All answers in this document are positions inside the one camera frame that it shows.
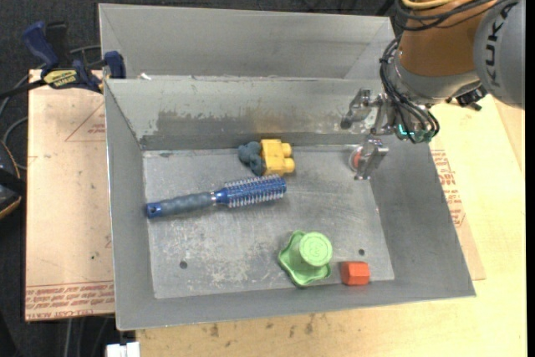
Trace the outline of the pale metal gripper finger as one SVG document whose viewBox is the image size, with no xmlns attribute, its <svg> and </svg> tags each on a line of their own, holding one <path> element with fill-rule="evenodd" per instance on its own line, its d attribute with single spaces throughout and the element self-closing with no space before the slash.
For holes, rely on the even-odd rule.
<svg viewBox="0 0 535 357">
<path fill-rule="evenodd" d="M 340 122 L 340 128 L 349 129 L 354 123 L 365 120 L 371 112 L 370 100 L 371 90 L 360 89 L 349 103 L 348 111 Z"/>
<path fill-rule="evenodd" d="M 379 138 L 370 138 L 355 146 L 353 150 L 354 179 L 368 180 L 388 152 L 388 147 Z"/>
</svg>

